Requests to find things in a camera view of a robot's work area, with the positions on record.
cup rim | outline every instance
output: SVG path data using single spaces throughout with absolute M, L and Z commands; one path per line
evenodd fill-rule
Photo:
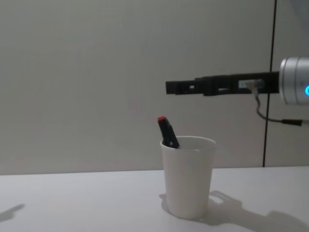
M 181 136 L 176 136 L 176 138 L 198 138 L 198 139 L 203 139 L 203 140 L 207 140 L 207 141 L 213 143 L 213 146 L 211 146 L 210 148 L 203 148 L 203 149 L 181 149 L 181 148 L 177 149 L 177 148 L 165 146 L 163 144 L 163 140 L 161 140 L 160 141 L 161 147 L 164 147 L 165 149 L 168 149 L 168 150 L 182 150 L 182 151 L 195 151 L 195 150 L 208 151 L 208 150 L 214 150 L 217 147 L 216 141 L 214 141 L 213 139 L 209 139 L 209 138 L 205 138 L 205 137 L 201 137 L 201 136 L 181 135 Z

black vertical line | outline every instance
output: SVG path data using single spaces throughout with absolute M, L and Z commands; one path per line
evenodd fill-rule
M 273 18 L 273 23 L 272 23 L 271 52 L 270 52 L 270 67 L 269 67 L 269 71 L 270 71 L 270 72 L 272 71 L 272 59 L 273 59 L 273 55 L 274 55 L 276 13 L 277 13 L 277 0 L 275 0 L 274 18 Z M 267 118 L 267 119 L 266 119 L 266 122 L 265 122 L 264 151 L 263 151 L 263 167 L 265 167 L 265 159 L 266 159 L 266 145 L 267 145 L 267 129 L 268 129 L 269 100 L 270 100 L 270 94 L 267 95 L 267 108 L 266 108 L 266 118 Z

cup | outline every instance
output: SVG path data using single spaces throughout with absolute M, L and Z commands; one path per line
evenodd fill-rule
M 162 144 L 167 205 L 178 218 L 203 216 L 208 207 L 216 142 L 196 136 L 177 136 L 180 149 Z

white table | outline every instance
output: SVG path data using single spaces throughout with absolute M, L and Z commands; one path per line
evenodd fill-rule
M 199 222 L 162 209 L 163 171 L 12 175 L 0 184 L 1 232 L 309 231 L 309 167 L 215 169 Z

black marker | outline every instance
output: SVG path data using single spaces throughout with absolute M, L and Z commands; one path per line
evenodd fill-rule
M 163 144 L 165 146 L 180 148 L 179 142 L 175 136 L 173 127 L 169 123 L 168 119 L 164 116 L 158 118 L 158 124 L 163 136 Z

